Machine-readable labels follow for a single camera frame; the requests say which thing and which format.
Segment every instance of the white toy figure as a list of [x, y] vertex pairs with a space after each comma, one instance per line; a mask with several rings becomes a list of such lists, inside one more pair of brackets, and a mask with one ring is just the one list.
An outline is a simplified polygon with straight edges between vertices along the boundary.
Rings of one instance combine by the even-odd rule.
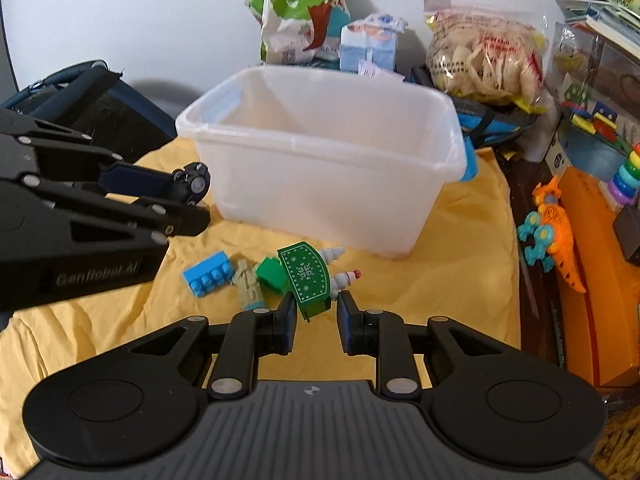
[[324, 262], [327, 265], [329, 265], [331, 262], [334, 262], [344, 254], [344, 247], [334, 247], [331, 249], [318, 249], [318, 252], [320, 253], [320, 256], [322, 256], [322, 259], [324, 260]]
[[238, 288], [238, 300], [242, 310], [265, 308], [260, 283], [255, 276], [255, 269], [249, 267], [247, 260], [239, 260], [238, 268], [232, 283]]
[[353, 272], [339, 272], [333, 276], [331, 278], [331, 299], [337, 300], [338, 293], [359, 279], [361, 275], [362, 273], [359, 270], [354, 270]]

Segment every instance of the green plastic bag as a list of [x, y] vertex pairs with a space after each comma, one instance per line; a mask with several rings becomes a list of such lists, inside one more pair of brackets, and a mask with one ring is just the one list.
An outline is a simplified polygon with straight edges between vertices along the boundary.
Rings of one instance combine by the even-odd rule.
[[261, 25], [261, 59], [297, 64], [338, 59], [340, 32], [351, 21], [344, 0], [245, 0]]

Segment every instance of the rainbow ring stack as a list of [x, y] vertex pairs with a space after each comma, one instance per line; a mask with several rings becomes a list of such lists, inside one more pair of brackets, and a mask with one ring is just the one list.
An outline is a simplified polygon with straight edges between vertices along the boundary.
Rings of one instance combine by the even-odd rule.
[[634, 146], [626, 162], [607, 184], [613, 199], [620, 204], [633, 204], [640, 188], [640, 142]]

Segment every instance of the clear plastic storage box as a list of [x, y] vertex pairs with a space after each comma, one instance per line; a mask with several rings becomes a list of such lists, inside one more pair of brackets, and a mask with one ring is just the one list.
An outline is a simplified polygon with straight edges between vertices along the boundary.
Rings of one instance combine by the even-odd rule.
[[243, 70], [176, 125], [225, 219], [388, 257], [411, 252], [442, 184], [466, 167], [446, 95], [331, 70]]

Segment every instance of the black bag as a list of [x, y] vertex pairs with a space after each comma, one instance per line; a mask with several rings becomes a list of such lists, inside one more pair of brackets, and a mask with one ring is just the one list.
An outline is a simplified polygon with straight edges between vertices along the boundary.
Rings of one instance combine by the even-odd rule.
[[63, 68], [0, 105], [92, 136], [136, 162], [176, 137], [174, 119], [110, 72], [102, 60]]

